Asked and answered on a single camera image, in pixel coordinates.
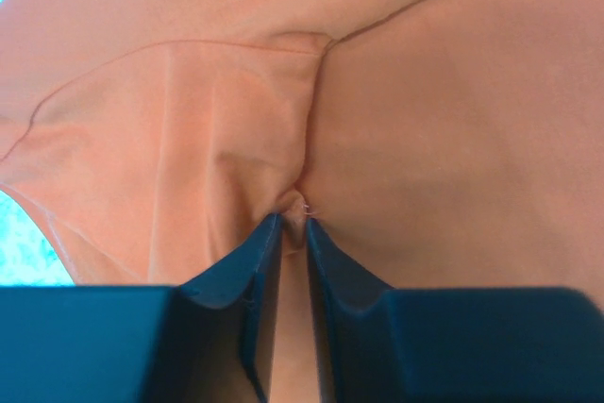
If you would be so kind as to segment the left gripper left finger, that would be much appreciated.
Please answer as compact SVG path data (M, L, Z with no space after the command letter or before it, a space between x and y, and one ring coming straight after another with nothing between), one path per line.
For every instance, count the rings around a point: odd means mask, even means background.
M5 402L264 402L279 215L178 286L5 287Z

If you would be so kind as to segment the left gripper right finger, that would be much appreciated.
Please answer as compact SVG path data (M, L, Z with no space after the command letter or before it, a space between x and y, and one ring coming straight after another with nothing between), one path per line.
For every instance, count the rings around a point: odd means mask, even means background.
M599 402L603 314L564 287L396 289L306 226L324 402Z

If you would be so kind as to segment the orange t-shirt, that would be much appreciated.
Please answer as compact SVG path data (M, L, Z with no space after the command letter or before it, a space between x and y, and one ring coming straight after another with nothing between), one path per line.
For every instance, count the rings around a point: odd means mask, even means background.
M316 402L304 225L395 287L603 300L603 0L4 0L1 187L87 284L285 218L270 398Z

